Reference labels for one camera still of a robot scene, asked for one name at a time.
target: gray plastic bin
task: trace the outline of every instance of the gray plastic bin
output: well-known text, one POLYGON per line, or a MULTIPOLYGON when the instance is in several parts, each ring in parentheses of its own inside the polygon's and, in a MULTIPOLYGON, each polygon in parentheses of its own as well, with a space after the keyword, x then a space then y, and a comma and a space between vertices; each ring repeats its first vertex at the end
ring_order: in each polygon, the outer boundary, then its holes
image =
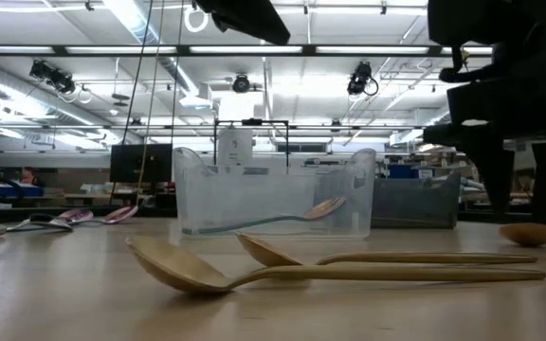
POLYGON ((454 228, 461 175, 444 180, 376 179, 372 228, 454 228))

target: spoon handle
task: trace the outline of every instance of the spoon handle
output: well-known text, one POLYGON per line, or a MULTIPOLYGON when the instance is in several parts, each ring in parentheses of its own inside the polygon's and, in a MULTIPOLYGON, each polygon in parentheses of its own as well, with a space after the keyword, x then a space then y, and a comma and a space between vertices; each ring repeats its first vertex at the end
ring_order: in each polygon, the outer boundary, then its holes
POLYGON ((328 256, 318 261, 325 265, 340 261, 396 262, 396 263, 435 263, 435 264, 508 264, 536 262, 537 258, 524 255, 502 255, 494 253, 391 253, 361 252, 328 256))
POLYGON ((449 267, 337 267, 337 266, 276 266, 258 270, 238 279, 241 285, 261 278, 282 279, 351 279, 399 281, 505 281, 544 279, 545 273, 536 270, 510 270, 449 267))

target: table surface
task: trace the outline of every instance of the table surface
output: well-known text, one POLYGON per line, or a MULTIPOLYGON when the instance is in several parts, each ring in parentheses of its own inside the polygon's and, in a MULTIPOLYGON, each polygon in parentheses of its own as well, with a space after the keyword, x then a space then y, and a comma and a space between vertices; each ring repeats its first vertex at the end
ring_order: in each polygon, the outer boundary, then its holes
MULTIPOLYGON (((539 257, 504 267, 546 271, 546 247, 513 246, 497 229, 461 223, 454 231, 373 230, 364 241, 270 242, 305 262, 364 250, 502 252, 539 257)), ((546 280, 262 280, 227 296, 195 297, 139 267, 124 244, 136 234, 179 239, 172 219, 1 237, 0 340, 546 340, 546 280)), ((228 276, 261 267, 232 238, 181 244, 228 276)))

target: clear plastic container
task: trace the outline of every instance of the clear plastic container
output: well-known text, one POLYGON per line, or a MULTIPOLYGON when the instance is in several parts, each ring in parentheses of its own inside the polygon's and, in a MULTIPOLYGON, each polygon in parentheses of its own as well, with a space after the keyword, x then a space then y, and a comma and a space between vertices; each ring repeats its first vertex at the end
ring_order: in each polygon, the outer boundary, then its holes
POLYGON ((376 179, 372 228, 454 228, 461 175, 446 180, 376 179))
POLYGON ((184 234, 363 238, 370 233, 374 150, 355 153, 342 170, 207 166, 186 148, 174 150, 173 164, 184 234))

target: wooden egg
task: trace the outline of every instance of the wooden egg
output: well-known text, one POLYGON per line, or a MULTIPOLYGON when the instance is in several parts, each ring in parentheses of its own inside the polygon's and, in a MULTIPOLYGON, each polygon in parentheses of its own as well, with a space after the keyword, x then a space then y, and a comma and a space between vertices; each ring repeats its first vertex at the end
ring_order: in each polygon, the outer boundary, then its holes
POLYGON ((546 244, 546 224, 507 224, 500 227, 499 233, 521 246, 537 247, 546 244))

